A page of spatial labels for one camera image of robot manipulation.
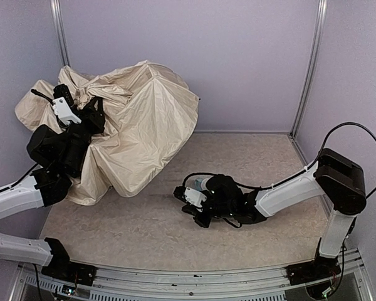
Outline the beige folding umbrella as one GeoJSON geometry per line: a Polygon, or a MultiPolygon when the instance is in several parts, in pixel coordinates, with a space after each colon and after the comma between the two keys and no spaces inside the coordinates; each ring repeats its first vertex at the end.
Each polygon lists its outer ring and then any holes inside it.
{"type": "Polygon", "coordinates": [[[105,130],[87,150],[81,176],[67,200],[84,206],[99,202],[110,188],[136,196],[178,153],[198,119],[199,97],[166,66],[141,61],[103,75],[63,67],[65,84],[78,108],[102,97],[105,130]]]}

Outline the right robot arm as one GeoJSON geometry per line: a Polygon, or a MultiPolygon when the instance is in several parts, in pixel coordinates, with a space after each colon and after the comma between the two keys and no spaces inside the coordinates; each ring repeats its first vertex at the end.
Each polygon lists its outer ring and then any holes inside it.
{"type": "Polygon", "coordinates": [[[315,258],[309,263],[313,269],[337,265],[351,225],[367,203],[363,169],[328,148],[297,174],[270,187],[253,187],[246,193],[231,176],[196,175],[199,187],[182,184],[174,189],[174,197],[184,202],[182,211],[192,215],[202,228],[208,228],[212,219],[223,219],[234,228],[262,223],[308,199],[328,197],[333,208],[315,258]]]}

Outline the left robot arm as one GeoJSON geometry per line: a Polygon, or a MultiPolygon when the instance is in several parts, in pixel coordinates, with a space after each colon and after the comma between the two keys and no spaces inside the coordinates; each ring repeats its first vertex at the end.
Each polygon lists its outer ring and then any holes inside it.
{"type": "MultiPolygon", "coordinates": [[[[40,125],[27,151],[35,165],[16,182],[0,187],[0,219],[29,209],[47,208],[64,200],[74,178],[80,177],[94,135],[105,128],[103,99],[93,97],[56,133],[40,125]]],[[[54,238],[33,240],[0,233],[0,259],[40,265],[45,271],[68,268],[70,257],[54,238]]]]}

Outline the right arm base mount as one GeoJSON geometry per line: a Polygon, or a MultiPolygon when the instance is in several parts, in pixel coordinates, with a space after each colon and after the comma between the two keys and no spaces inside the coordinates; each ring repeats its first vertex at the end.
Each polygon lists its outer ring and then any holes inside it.
{"type": "Polygon", "coordinates": [[[290,285],[299,285],[338,275],[341,268],[337,259],[322,258],[288,265],[286,272],[290,285]]]}

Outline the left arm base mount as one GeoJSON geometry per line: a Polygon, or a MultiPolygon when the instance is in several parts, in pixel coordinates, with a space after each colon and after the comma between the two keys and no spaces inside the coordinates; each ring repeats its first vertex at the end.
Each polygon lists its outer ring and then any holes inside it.
{"type": "Polygon", "coordinates": [[[91,287],[97,267],[74,261],[69,261],[65,265],[50,263],[47,267],[42,267],[41,273],[57,280],[91,287]]]}

